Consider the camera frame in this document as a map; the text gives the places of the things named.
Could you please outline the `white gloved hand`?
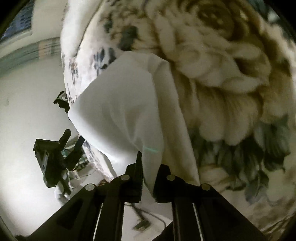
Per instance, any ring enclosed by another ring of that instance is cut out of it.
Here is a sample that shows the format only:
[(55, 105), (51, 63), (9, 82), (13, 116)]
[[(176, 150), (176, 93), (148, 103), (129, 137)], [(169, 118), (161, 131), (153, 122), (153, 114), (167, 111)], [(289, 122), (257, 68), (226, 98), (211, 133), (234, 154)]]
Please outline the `white gloved hand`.
[(76, 170), (68, 169), (62, 171), (61, 179), (55, 186), (54, 194), (58, 200), (69, 200), (70, 195), (81, 183), (81, 179)]

